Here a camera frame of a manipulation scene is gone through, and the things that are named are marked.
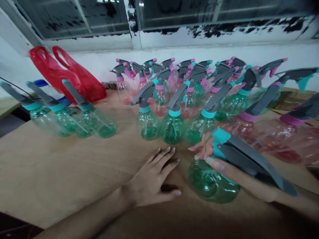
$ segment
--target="plastic bag handle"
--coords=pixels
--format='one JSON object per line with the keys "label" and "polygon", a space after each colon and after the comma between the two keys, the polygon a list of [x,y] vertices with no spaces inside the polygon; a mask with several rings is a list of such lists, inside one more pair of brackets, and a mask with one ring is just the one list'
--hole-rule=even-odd
{"label": "plastic bag handle", "polygon": [[55,58],[58,60],[58,62],[61,63],[62,66],[64,66],[66,69],[68,69],[70,71],[73,71],[72,67],[69,66],[67,63],[65,63],[65,61],[62,60],[62,58],[59,56],[59,52],[60,52],[61,55],[64,57],[64,59],[70,58],[70,56],[61,47],[54,46],[54,47],[52,47],[52,51],[53,51]]}

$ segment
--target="green spray bottle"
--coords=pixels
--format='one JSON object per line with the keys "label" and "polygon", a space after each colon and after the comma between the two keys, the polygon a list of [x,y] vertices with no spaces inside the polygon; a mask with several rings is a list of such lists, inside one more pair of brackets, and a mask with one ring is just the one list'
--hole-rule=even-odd
{"label": "green spray bottle", "polygon": [[57,123],[54,112],[48,107],[42,106],[39,102],[19,94],[6,82],[0,82],[0,86],[19,101],[23,108],[30,111],[31,120],[42,131],[55,137],[67,137],[72,134],[72,132],[64,129]]}
{"label": "green spray bottle", "polygon": [[160,133],[159,119],[151,110],[148,103],[148,99],[156,94],[155,86],[157,83],[157,79],[147,83],[147,85],[140,89],[131,103],[132,106],[136,104],[140,105],[140,112],[136,118],[136,128],[139,132],[139,135],[147,141],[157,139]]}
{"label": "green spray bottle", "polygon": [[[239,168],[251,177],[296,197],[294,186],[242,139],[216,128],[212,131],[213,158],[219,158]],[[202,199],[215,203],[230,203],[238,195],[240,186],[213,169],[204,160],[195,159],[188,168],[190,188]]]}
{"label": "green spray bottle", "polygon": [[83,121],[94,129],[92,134],[100,138],[109,138],[115,134],[117,125],[111,116],[99,108],[94,107],[89,101],[81,96],[68,80],[62,81],[63,85],[74,97],[78,107],[82,110]]}
{"label": "green spray bottle", "polygon": [[84,123],[81,111],[66,107],[61,102],[47,95],[33,82],[28,81],[27,86],[36,92],[45,101],[48,107],[54,111],[56,121],[61,127],[69,132],[75,133],[79,138],[91,136],[93,128]]}
{"label": "green spray bottle", "polygon": [[235,83],[233,81],[223,85],[220,90],[207,101],[201,113],[195,115],[194,118],[186,125],[184,137],[187,142],[191,145],[197,144],[202,140],[203,133],[212,131],[216,127],[214,116],[216,114],[217,107],[234,85]]}
{"label": "green spray bottle", "polygon": [[261,78],[256,69],[251,65],[246,67],[246,72],[244,74],[244,79],[242,81],[241,89],[238,93],[233,94],[226,98],[223,104],[219,105],[216,113],[216,120],[222,121],[231,116],[240,114],[244,109],[247,108],[248,95],[250,94],[252,88],[257,85],[261,87]]}
{"label": "green spray bottle", "polygon": [[160,125],[160,136],[167,144],[178,144],[183,141],[185,132],[185,122],[180,115],[180,103],[186,102],[186,91],[190,82],[185,81],[173,95],[167,109],[168,114],[164,117]]}

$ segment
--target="trigger sprayer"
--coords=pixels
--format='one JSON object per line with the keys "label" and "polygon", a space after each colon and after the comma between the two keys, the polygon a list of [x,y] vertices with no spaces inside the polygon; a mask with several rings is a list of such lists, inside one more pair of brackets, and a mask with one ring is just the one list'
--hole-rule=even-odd
{"label": "trigger sprayer", "polygon": [[158,80],[154,79],[145,85],[134,97],[131,105],[139,104],[136,126],[140,136],[145,140],[154,140],[159,136],[160,123],[155,113],[150,109],[148,99],[153,97]]}
{"label": "trigger sprayer", "polygon": [[166,107],[169,112],[161,123],[160,135],[162,140],[167,144],[178,144],[183,140],[185,122],[180,115],[180,103],[186,101],[186,91],[189,85],[190,82],[185,81],[184,84],[177,89]]}
{"label": "trigger sprayer", "polygon": [[115,134],[117,125],[109,115],[100,109],[95,108],[89,101],[80,95],[71,82],[62,80],[62,83],[74,97],[79,108],[83,111],[83,121],[94,129],[93,133],[95,136],[109,138]]}
{"label": "trigger sprayer", "polygon": [[64,129],[75,132],[79,138],[91,136],[92,127],[83,121],[81,111],[66,107],[61,102],[46,94],[33,82],[28,81],[27,86],[36,92],[45,101],[48,107],[55,112],[58,124]]}

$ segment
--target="wooden table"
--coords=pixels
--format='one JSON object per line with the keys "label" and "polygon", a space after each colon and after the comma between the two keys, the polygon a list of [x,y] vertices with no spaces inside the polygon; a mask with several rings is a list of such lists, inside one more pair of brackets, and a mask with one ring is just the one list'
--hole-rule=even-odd
{"label": "wooden table", "polygon": [[[96,106],[112,114],[118,124],[118,132],[109,139],[53,138],[32,122],[0,139],[1,212],[47,228],[127,182],[154,150],[167,147],[160,139],[139,138],[138,106],[119,104],[114,91]],[[181,162],[167,178],[182,196],[134,209],[115,220],[100,238],[310,238],[311,230],[300,226],[298,219],[243,190],[229,204],[197,197],[187,185],[194,157],[188,147],[186,142],[177,146]],[[269,160],[286,179],[319,194],[319,182],[306,168]]]}

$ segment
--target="finger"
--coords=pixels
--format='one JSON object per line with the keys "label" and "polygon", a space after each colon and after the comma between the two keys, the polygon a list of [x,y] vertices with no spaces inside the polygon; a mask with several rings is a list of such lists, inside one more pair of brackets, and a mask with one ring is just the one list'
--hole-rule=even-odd
{"label": "finger", "polygon": [[167,153],[170,152],[170,147],[168,147],[165,150],[162,150],[153,160],[153,163],[157,163],[159,160],[161,160],[162,157],[164,157]]}
{"label": "finger", "polygon": [[174,168],[176,168],[176,166],[179,164],[179,162],[180,162],[180,159],[177,159],[177,160],[175,160],[175,161],[169,163],[168,165],[166,165],[166,166],[163,168],[161,174],[163,175],[164,180],[167,178],[167,176],[169,175],[169,173],[170,173]]}
{"label": "finger", "polygon": [[220,159],[206,158],[205,161],[226,178],[239,184],[257,197],[267,195],[270,198],[276,198],[277,190],[274,187],[260,182],[235,166]]}
{"label": "finger", "polygon": [[160,153],[160,148],[158,148],[156,150],[156,152],[154,154],[152,154],[152,156],[147,160],[147,162],[153,161],[153,159],[155,159],[158,156],[159,153]]}
{"label": "finger", "polygon": [[180,196],[182,192],[179,189],[175,189],[170,192],[161,192],[157,195],[155,199],[155,203],[165,202],[165,201],[172,201],[177,196]]}
{"label": "finger", "polygon": [[167,163],[168,160],[170,160],[173,155],[175,154],[175,147],[165,156],[163,156],[159,161],[158,161],[158,166],[162,169],[162,167]]}

